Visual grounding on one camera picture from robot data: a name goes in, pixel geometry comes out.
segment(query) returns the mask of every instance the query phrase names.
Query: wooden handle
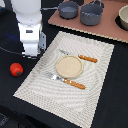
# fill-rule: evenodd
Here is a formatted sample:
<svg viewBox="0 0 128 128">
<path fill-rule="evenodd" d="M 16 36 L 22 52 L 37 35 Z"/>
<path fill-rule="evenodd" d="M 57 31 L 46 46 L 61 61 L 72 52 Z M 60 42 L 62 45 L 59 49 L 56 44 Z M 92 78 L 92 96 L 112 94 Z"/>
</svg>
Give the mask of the wooden handle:
<svg viewBox="0 0 128 128">
<path fill-rule="evenodd" d="M 96 63 L 98 61 L 97 59 L 94 59 L 94 58 L 91 58 L 91 57 L 87 57 L 87 56 L 78 55 L 78 57 L 80 59 L 88 60 L 88 61 L 91 61 L 91 62 L 94 62 L 94 63 Z"/>
<path fill-rule="evenodd" d="M 86 88 L 84 85 L 76 83 L 76 82 L 73 82 L 71 80 L 64 79 L 64 82 L 67 83 L 67 84 L 70 84 L 72 86 L 75 86 L 77 88 L 80 88 L 80 89 L 85 89 Z"/>
</svg>

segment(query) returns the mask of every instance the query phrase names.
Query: butter knife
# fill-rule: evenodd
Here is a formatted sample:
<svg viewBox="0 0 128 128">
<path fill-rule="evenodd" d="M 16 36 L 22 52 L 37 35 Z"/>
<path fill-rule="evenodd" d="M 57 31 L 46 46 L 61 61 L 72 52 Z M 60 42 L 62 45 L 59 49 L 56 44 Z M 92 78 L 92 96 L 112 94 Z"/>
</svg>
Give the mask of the butter knife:
<svg viewBox="0 0 128 128">
<path fill-rule="evenodd" d="M 80 59 L 83 59 L 83 60 L 91 61 L 91 62 L 94 62 L 94 63 L 96 63 L 98 61 L 95 58 L 91 58 L 91 57 L 87 57 L 87 56 L 83 56 L 83 55 L 77 55 L 77 54 L 74 54 L 74 53 L 69 53 L 67 51 L 63 51 L 63 50 L 60 50 L 60 49 L 58 49 L 58 50 L 59 50 L 59 52 L 64 53 L 66 55 L 78 56 Z"/>
</svg>

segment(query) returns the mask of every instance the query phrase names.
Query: black table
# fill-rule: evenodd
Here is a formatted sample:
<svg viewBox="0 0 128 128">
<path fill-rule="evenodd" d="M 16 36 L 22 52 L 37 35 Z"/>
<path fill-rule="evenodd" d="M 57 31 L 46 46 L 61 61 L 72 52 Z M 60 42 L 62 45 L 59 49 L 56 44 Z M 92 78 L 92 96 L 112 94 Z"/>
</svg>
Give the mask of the black table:
<svg viewBox="0 0 128 128">
<path fill-rule="evenodd" d="M 42 0 L 42 7 L 56 7 L 60 2 L 62 0 Z M 42 31 L 47 36 L 47 47 L 59 31 L 115 45 L 91 128 L 127 128 L 128 44 L 49 25 L 48 20 L 54 11 L 42 11 Z M 6 11 L 4 15 L 0 15 L 0 47 L 18 53 L 23 52 L 17 20 L 13 12 Z M 52 128 L 79 128 L 52 113 L 13 97 L 38 61 L 0 50 L 0 106 L 31 116 Z M 24 73 L 20 77 L 11 75 L 12 63 L 20 63 L 23 66 Z"/>
</svg>

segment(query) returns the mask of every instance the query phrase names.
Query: round plate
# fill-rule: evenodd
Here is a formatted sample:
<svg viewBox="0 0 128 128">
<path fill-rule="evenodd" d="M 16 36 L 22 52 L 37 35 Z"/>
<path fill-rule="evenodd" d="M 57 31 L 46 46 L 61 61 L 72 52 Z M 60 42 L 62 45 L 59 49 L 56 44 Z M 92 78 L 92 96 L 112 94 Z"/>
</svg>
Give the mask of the round plate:
<svg viewBox="0 0 128 128">
<path fill-rule="evenodd" d="M 83 63 L 78 57 L 67 55 L 57 61 L 56 70 L 64 78 L 74 78 L 82 73 Z"/>
</svg>

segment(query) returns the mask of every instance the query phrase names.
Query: pot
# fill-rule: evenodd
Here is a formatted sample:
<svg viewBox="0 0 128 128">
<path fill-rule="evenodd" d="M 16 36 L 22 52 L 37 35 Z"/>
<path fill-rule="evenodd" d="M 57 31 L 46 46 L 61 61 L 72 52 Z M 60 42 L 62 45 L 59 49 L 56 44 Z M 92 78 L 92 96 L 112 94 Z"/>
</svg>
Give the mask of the pot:
<svg viewBox="0 0 128 128">
<path fill-rule="evenodd" d="M 125 30 L 128 30 L 128 5 L 122 7 L 119 10 L 119 17 L 120 17 L 120 22 L 122 24 L 122 27 Z"/>
<path fill-rule="evenodd" d="M 42 8 L 42 9 L 43 10 L 58 9 L 59 14 L 62 18 L 72 19 L 78 15 L 79 5 L 73 1 L 65 1 L 60 3 L 58 7 Z"/>
<path fill-rule="evenodd" d="M 80 21 L 85 25 L 97 25 L 101 21 L 103 8 L 101 7 L 101 0 L 100 5 L 94 4 L 86 4 L 81 7 L 80 11 Z"/>
</svg>

